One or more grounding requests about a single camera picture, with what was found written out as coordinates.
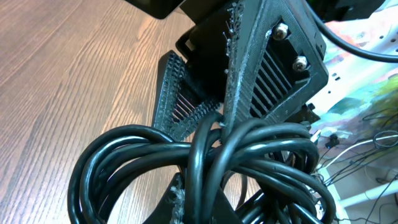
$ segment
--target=white cable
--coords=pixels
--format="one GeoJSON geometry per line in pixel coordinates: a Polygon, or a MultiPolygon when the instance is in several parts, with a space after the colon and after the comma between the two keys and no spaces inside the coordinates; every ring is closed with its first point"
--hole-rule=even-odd
{"type": "MultiPolygon", "coordinates": [[[[376,140],[378,141],[378,140],[396,138],[396,137],[398,137],[398,134],[395,134],[395,135],[392,135],[392,136],[379,137],[376,140]]],[[[340,158],[344,153],[350,151],[351,149],[353,149],[353,148],[355,148],[357,146],[361,146],[363,144],[367,144],[367,143],[370,143],[370,142],[373,142],[373,139],[366,140],[366,141],[363,141],[363,142],[359,142],[359,143],[357,143],[357,144],[355,144],[353,146],[348,147],[343,152],[341,152],[338,156],[336,156],[331,162],[329,162],[328,165],[325,166],[325,168],[328,168],[332,163],[336,162],[336,160],[338,160],[338,158],[340,158]]]]}

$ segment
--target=screw head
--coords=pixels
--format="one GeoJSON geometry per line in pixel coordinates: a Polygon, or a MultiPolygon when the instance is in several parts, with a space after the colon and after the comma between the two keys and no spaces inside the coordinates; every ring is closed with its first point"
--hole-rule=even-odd
{"type": "Polygon", "coordinates": [[[307,58],[304,56],[298,56],[293,63],[293,70],[296,72],[302,72],[307,68],[308,62],[307,58]]]}
{"type": "Polygon", "coordinates": [[[287,37],[288,30],[289,27],[283,22],[281,22],[280,24],[276,25],[276,27],[272,31],[272,37],[275,40],[283,40],[287,37]]]}

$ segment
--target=wood grain surface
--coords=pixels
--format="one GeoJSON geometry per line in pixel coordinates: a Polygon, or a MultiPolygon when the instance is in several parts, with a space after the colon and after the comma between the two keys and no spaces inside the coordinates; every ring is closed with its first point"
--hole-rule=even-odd
{"type": "MultiPolygon", "coordinates": [[[[0,1],[1,223],[69,223],[79,154],[106,130],[150,125],[157,61],[192,25],[181,13],[160,21],[122,0],[0,1]]],[[[134,181],[109,222],[142,223],[176,170],[134,181]]],[[[239,189],[234,177],[226,188],[233,205],[239,189]]]]}

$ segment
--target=coiled black cable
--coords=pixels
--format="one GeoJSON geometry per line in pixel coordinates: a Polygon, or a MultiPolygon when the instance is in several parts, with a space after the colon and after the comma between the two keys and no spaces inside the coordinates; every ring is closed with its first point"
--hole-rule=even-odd
{"type": "Polygon", "coordinates": [[[267,126],[261,119],[249,119],[214,148],[221,130],[210,129],[222,119],[219,113],[207,114],[192,143],[174,142],[161,131],[140,125],[122,126],[102,134],[82,152],[73,169],[67,196],[70,221],[106,223],[117,199],[135,178],[170,165],[179,166],[185,179],[184,223],[209,223],[216,192],[230,170],[255,178],[261,187],[235,211],[243,223],[333,221],[333,197],[309,175],[319,154],[304,126],[267,126]],[[292,152],[293,164],[264,157],[280,151],[292,152]],[[316,218],[315,202],[306,185],[323,197],[325,214],[321,220],[316,218]]]}

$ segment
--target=white pole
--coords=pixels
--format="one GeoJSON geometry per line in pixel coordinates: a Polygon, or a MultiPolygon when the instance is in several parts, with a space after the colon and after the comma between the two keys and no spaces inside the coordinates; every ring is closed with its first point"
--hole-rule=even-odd
{"type": "MultiPolygon", "coordinates": [[[[355,205],[357,203],[365,202],[367,200],[377,199],[380,196],[381,192],[383,190],[385,190],[389,184],[390,183],[386,183],[384,185],[375,187],[371,190],[367,190],[364,193],[361,193],[359,195],[355,195],[350,198],[340,200],[339,203],[343,208],[346,208],[346,207],[355,205]]],[[[395,181],[393,181],[393,183],[391,183],[391,185],[383,193],[382,197],[386,196],[386,195],[393,194],[393,193],[397,193],[397,192],[398,192],[398,180],[395,180],[395,181]]]]}

